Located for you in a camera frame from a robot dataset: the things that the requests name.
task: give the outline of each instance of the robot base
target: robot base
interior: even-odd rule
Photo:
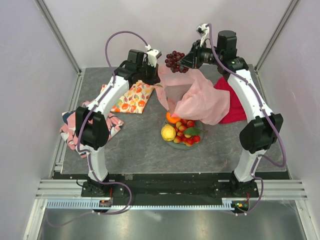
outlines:
[[[239,182],[232,172],[230,181],[217,181],[213,183],[214,196],[216,198],[258,198],[259,191],[255,180]]]
[[[109,175],[103,180],[104,183],[109,182]],[[97,181],[87,178],[87,181],[83,183],[81,197],[84,198],[96,198],[96,197],[109,197],[110,186],[103,185]]]

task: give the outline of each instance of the red cloth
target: red cloth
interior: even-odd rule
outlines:
[[[214,85],[215,89],[226,90],[230,92],[230,109],[228,114],[219,122],[220,124],[229,124],[238,121],[247,120],[244,108],[242,107],[235,91],[230,87],[224,77]]]

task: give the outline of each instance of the white wall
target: white wall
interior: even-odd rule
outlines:
[[[2,0],[0,23],[0,238],[20,240],[76,73],[34,0]]]
[[[201,23],[212,23],[213,38],[233,30],[238,54],[256,64],[290,0],[45,0],[76,61],[82,68],[106,67],[105,44],[123,30],[140,34],[163,55],[188,52],[199,39]],[[145,50],[132,35],[110,42],[113,66],[128,50]]]
[[[268,102],[283,114],[280,134],[288,167],[301,179],[320,225],[320,2],[300,1],[266,59],[261,81]]]

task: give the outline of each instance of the orange patterned cloth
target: orange patterned cloth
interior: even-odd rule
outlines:
[[[102,85],[101,92],[106,86],[106,84]],[[111,109],[111,112],[142,114],[153,90],[153,86],[139,80],[130,90],[120,97]]]

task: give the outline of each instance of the yellow lemon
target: yellow lemon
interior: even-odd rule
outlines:
[[[172,141],[176,137],[176,130],[170,124],[166,124],[161,129],[161,136],[165,141]]]

